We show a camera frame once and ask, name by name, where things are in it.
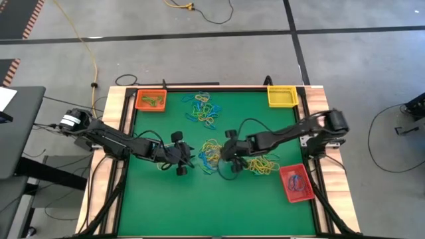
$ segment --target wooden table frame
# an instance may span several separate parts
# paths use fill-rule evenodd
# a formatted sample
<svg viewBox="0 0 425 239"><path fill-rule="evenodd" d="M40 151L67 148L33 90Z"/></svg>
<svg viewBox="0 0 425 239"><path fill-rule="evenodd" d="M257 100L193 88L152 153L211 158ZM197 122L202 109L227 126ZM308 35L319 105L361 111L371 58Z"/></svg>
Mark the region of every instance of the wooden table frame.
<svg viewBox="0 0 425 239"><path fill-rule="evenodd" d="M135 93L138 88L160 89L162 86L112 86L108 93L108 99L104 110L102 120L111 127L114 127L124 133L132 132L133 121L135 117ZM265 92L267 86L203 86L203 85L181 85L168 86L169 92ZM323 86L297 86L299 106L294 108L297 120L304 115L314 114L315 112L328 110L327 100ZM327 149L327 154L342 163L341 154L338 149ZM91 165L91 179L93 179L93 169L96 168L100 160L104 157L103 150L97 150L94 153ZM98 166L98 170L91 182L92 196L90 201L90 212L88 221L91 222L98 211L105 203L107 195L110 195L120 179L122 169L127 169L127 163L123 161L113 161L106 159ZM327 200L335 209L338 215L343 219L346 225L354 231L359 231L357 217L354 211L351 194L348 187L347 178L344 170L334 162L322 159L320 161L309 162L311 168L316 168L312 173L315 182L319 185L321 191L325 192ZM79 231L87 213L87 194L84 194L80 216L78 219L76 232ZM120 221L120 211L124 191L114 201L109 209L108 215L103 219L96 233L117 233ZM313 219L316 232L338 232L327 213L324 211L321 203L316 198L311 201Z"/></svg>

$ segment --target green table surface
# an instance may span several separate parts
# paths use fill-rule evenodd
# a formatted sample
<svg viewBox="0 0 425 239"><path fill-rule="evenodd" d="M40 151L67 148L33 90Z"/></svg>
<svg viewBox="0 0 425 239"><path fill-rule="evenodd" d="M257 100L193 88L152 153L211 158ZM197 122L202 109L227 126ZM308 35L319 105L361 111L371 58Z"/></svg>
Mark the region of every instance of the green table surface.
<svg viewBox="0 0 425 239"><path fill-rule="evenodd" d="M224 131L238 129L245 118L256 118L273 130L296 122L289 108L269 108L266 92L213 92L211 103L223 108L215 119L216 130L202 122L186 119L192 112L184 93L168 93L165 112L137 112L134 132L152 129L170 143L174 131L194 147L194 164L199 149L208 139L226 141ZM248 121L241 137L265 129ZM301 163L298 140L281 144L273 154L280 166ZM176 166L159 171L157 165L132 157L129 162L122 204L120 236L283 236L314 235L313 217L308 201L289 203L279 172L256 176L243 171L234 181L217 173L206 175L196 167L185 176L176 175Z"/></svg>

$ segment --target gray floor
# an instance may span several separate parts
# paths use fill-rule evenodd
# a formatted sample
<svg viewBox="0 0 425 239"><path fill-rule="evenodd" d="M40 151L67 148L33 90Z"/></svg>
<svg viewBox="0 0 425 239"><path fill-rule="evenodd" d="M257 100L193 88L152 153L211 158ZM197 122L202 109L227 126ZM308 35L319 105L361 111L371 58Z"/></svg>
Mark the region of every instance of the gray floor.
<svg viewBox="0 0 425 239"><path fill-rule="evenodd" d="M232 0L233 19L221 26L206 23L196 12L168 8L160 0L59 2L83 37L289 29L281 0ZM297 29L425 25L423 1L290 3ZM198 0L195 6L216 21L230 11L225 0ZM30 39L71 37L66 19L47 1ZM425 32L302 35L299 40L311 83L325 86L330 106L343 110L351 127L342 154L362 232L423 238L425 166L402 174L381 171L367 152L367 132L381 109L425 92ZM90 48L99 66L98 96L105 96L114 79L125 73L137 75L143 83L164 78L168 82L261 84L269 74L275 84L301 84L290 36L97 42L90 43ZM81 44L0 46L0 57L21 59L14 86L42 85L47 96L90 105L93 69ZM68 108L45 100L37 121L56 123ZM394 108L376 122L371 145L375 158L387 169L405 169L425 159L424 134L399 137L394 133L394 127L408 120ZM37 154L43 149L48 155L85 154L71 139L33 132L26 152ZM52 213L69 218L78 211L55 209ZM75 224L53 221L37 211L35 238L71 235Z"/></svg>

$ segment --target black stand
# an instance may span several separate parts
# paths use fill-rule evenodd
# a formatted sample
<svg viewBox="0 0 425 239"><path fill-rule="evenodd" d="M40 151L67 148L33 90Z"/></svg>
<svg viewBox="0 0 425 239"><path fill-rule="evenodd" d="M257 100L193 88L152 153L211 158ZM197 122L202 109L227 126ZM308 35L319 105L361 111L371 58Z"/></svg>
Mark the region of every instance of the black stand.
<svg viewBox="0 0 425 239"><path fill-rule="evenodd" d="M33 177L81 191L86 189L87 179L84 177L55 169L54 167L27 159L26 157L21 157L15 173L17 175Z"/></svg>

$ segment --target red tray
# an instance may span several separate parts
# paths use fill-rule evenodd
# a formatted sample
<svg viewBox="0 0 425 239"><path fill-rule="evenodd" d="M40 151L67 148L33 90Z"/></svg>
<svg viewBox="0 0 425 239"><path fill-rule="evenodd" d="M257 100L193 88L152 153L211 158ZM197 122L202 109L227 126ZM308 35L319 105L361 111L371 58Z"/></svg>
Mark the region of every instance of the red tray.
<svg viewBox="0 0 425 239"><path fill-rule="evenodd" d="M314 199L313 188L311 187L310 180L307 176L307 171L302 163L297 165L290 165L287 167L281 167L279 169L280 178L282 183L284 184L284 189L286 192L286 196L290 203L301 202L304 200ZM298 181L298 186L302 188L302 182L304 182L304 188L300 191L290 190L290 177L298 175L301 177Z"/></svg>

